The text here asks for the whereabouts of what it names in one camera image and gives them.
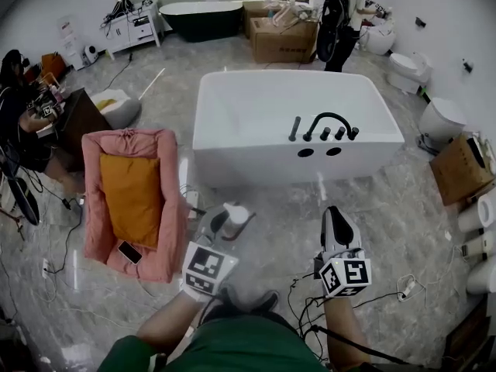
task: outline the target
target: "bathtub faucet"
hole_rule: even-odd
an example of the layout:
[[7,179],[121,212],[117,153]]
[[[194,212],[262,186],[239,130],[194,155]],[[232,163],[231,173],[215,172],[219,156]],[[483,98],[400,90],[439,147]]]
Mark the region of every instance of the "bathtub faucet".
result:
[[351,128],[350,124],[340,115],[337,115],[336,113],[320,113],[315,119],[313,120],[312,125],[310,126],[310,129],[308,132],[303,136],[303,140],[306,142],[310,142],[312,140],[312,133],[317,124],[319,124],[320,119],[323,119],[324,117],[331,117],[332,119],[339,120],[340,122],[343,123],[343,125],[346,127],[346,134],[348,135],[349,140],[354,140],[355,137],[357,136],[358,133],[358,128]]

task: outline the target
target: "pink armchair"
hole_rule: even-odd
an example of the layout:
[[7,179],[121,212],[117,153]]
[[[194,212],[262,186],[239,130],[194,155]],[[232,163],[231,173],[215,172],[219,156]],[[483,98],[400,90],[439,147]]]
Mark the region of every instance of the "pink armchair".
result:
[[[132,277],[148,281],[171,282],[181,269],[186,250],[186,228],[189,208],[179,192],[177,176],[177,143],[167,129],[120,129],[83,136],[86,180],[86,242],[84,255]],[[165,204],[156,250],[133,244],[143,255],[134,265],[118,250],[110,221],[109,209],[102,190],[100,154],[160,159],[160,186]]]

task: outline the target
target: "black hair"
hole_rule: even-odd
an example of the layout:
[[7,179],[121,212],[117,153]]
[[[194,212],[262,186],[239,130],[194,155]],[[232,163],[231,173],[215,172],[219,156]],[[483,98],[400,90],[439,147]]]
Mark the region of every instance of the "black hair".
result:
[[16,74],[12,69],[12,65],[20,65],[22,67],[22,57],[18,50],[10,50],[2,61],[2,69],[0,70],[0,84],[2,87],[18,87]]

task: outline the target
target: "woman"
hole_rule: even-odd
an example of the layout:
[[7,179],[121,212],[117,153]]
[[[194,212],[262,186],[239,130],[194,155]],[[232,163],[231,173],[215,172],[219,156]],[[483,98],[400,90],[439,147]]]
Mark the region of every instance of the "woman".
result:
[[28,104],[37,96],[24,77],[22,58],[18,50],[5,55],[0,70],[0,137],[2,144],[9,141],[19,155],[19,164],[32,171],[43,172],[60,182],[70,193],[84,193],[84,184],[76,181],[52,154],[49,147],[38,139],[36,131],[55,121],[50,115],[46,119],[35,119],[27,110]]
[[360,38],[360,28],[362,27],[362,16],[381,16],[381,12],[376,9],[366,9],[365,0],[348,0],[348,14],[350,23],[339,32],[339,41],[331,60],[325,65],[325,71],[342,72],[343,65],[353,52],[353,48]]

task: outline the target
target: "wooden desk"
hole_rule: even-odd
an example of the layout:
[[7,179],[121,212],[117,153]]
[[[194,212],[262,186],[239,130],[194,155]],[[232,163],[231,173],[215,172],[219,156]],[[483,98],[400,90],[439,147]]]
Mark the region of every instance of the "wooden desk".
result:
[[55,124],[55,129],[57,139],[54,143],[73,157],[68,170],[74,172],[84,171],[83,135],[112,128],[82,88],[66,99],[64,113]]

